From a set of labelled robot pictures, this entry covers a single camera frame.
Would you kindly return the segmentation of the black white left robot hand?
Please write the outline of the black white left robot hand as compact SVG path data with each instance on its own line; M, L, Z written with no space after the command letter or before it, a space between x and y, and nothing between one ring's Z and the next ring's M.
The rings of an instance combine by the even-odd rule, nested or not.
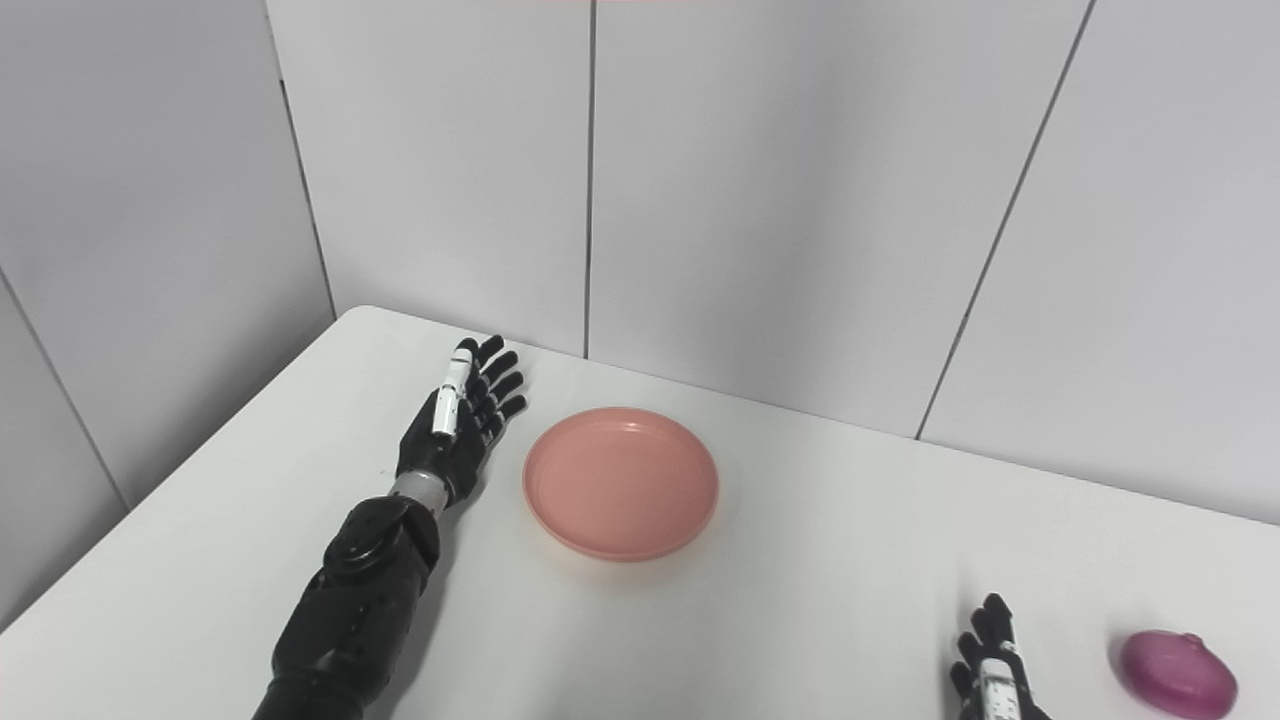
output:
M527 407L518 354L502 336L467 337L399 442L393 496L431 514L463 502L509 421Z

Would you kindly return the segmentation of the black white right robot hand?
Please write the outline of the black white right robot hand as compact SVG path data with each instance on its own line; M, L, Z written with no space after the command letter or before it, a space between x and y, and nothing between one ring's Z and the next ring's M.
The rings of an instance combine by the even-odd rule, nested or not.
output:
M950 679L960 700L960 719L1047 719L1030 692L1018 647L1012 612L998 593L987 594L957 638L960 660Z

